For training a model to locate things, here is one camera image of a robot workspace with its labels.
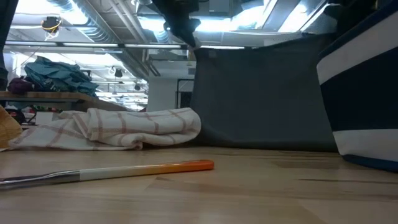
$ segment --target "towel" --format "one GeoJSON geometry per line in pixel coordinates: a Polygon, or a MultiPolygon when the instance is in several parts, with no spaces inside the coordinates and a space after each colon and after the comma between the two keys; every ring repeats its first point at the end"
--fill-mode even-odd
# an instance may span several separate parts
{"type": "Polygon", "coordinates": [[[88,109],[65,111],[60,119],[24,131],[10,147],[52,147],[70,150],[142,149],[142,143],[171,146],[195,138],[199,116],[190,108],[151,113],[88,109]]]}

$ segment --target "wall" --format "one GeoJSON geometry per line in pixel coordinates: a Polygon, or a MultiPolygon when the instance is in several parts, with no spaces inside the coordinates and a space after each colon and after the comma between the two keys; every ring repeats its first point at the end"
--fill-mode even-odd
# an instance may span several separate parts
{"type": "MultiPolygon", "coordinates": [[[[180,91],[192,91],[193,82],[181,81],[180,91]]],[[[177,78],[149,78],[148,107],[147,111],[160,111],[175,108],[175,92],[177,91],[177,78]]]]}

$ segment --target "navy fabric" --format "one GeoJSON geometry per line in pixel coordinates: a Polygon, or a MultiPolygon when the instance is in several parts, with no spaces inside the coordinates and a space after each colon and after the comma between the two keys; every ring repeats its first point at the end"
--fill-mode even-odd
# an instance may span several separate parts
{"type": "Polygon", "coordinates": [[[321,85],[333,131],[398,128],[397,59],[398,47],[321,85]]]}
{"type": "Polygon", "coordinates": [[[353,164],[370,167],[373,169],[380,169],[389,172],[398,172],[398,162],[387,161],[384,159],[373,159],[355,155],[344,155],[343,159],[353,164]]]}
{"type": "Polygon", "coordinates": [[[18,5],[18,0],[0,1],[0,90],[6,90],[7,74],[2,51],[11,26],[12,18],[18,5]]]}
{"type": "Polygon", "coordinates": [[[398,11],[398,1],[392,1],[390,4],[386,5],[382,9],[376,11],[374,14],[366,18],[356,27],[352,28],[350,31],[342,35],[339,39],[337,39],[334,43],[332,43],[328,48],[326,48],[320,54],[320,58],[324,58],[327,55],[331,54],[335,50],[339,49],[349,41],[353,40],[355,37],[359,36],[363,32],[367,31],[372,26],[375,26],[377,23],[383,21],[385,18],[391,16],[393,13],[398,11]]]}

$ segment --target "navy and white bag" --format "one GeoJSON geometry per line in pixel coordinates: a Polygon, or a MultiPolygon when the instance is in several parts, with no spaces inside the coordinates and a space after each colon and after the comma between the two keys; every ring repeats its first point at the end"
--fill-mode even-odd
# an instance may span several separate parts
{"type": "Polygon", "coordinates": [[[325,49],[317,70],[343,158],[398,172],[398,1],[325,49]]]}

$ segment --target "ceiling light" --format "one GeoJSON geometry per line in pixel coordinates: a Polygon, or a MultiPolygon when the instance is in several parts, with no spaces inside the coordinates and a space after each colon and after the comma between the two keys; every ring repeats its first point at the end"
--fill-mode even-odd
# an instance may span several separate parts
{"type": "Polygon", "coordinates": [[[226,32],[231,29],[231,19],[201,19],[196,31],[200,32],[226,32]]]}
{"type": "Polygon", "coordinates": [[[117,44],[98,44],[98,43],[63,43],[66,47],[114,47],[117,48],[117,44]]]}
{"type": "Polygon", "coordinates": [[[181,45],[177,44],[126,44],[125,47],[143,49],[181,49],[181,45]]]}
{"type": "Polygon", "coordinates": [[[144,92],[141,93],[118,93],[114,94],[114,92],[96,92],[95,93],[97,96],[104,96],[104,97],[120,97],[120,96],[125,96],[125,97],[130,97],[130,98],[143,98],[147,97],[147,95],[144,92]]]}
{"type": "Polygon", "coordinates": [[[299,3],[287,17],[278,32],[299,31],[305,22],[308,21],[308,16],[309,13],[307,13],[307,7],[299,3]]]}
{"type": "Polygon", "coordinates": [[[202,45],[201,48],[211,48],[211,49],[229,49],[229,50],[239,50],[244,49],[244,47],[236,46],[215,46],[215,45],[202,45]]]}
{"type": "Polygon", "coordinates": [[[68,57],[70,60],[76,61],[78,64],[87,67],[96,66],[100,67],[100,69],[107,70],[112,66],[115,67],[123,67],[123,63],[117,59],[115,59],[110,54],[63,54],[68,57]]]}
{"type": "Polygon", "coordinates": [[[250,26],[254,27],[257,24],[257,20],[261,18],[264,10],[264,6],[257,6],[242,11],[232,18],[230,30],[238,30],[240,27],[245,29],[250,28],[250,26]]]}
{"type": "Polygon", "coordinates": [[[326,7],[331,6],[331,5],[334,5],[334,4],[326,4],[326,5],[324,5],[308,22],[306,22],[304,24],[303,27],[301,27],[300,30],[301,31],[305,31],[308,27],[310,27],[310,25],[313,24],[318,19],[318,17],[320,17],[322,15],[322,13],[326,9],[326,7]]]}
{"type": "Polygon", "coordinates": [[[91,81],[92,83],[102,83],[102,84],[124,84],[122,81],[91,81]]]}
{"type": "Polygon", "coordinates": [[[138,3],[146,6],[152,4],[152,0],[138,0],[138,3]]]}
{"type": "Polygon", "coordinates": [[[57,43],[55,42],[44,42],[44,41],[6,41],[6,45],[15,45],[15,46],[45,46],[45,47],[51,47],[51,46],[57,46],[57,43]]]}
{"type": "Polygon", "coordinates": [[[264,5],[266,6],[266,9],[264,10],[264,13],[260,17],[260,19],[257,21],[256,29],[261,29],[264,26],[264,24],[267,22],[269,15],[271,15],[272,10],[274,10],[277,1],[278,0],[264,0],[264,5]]]}

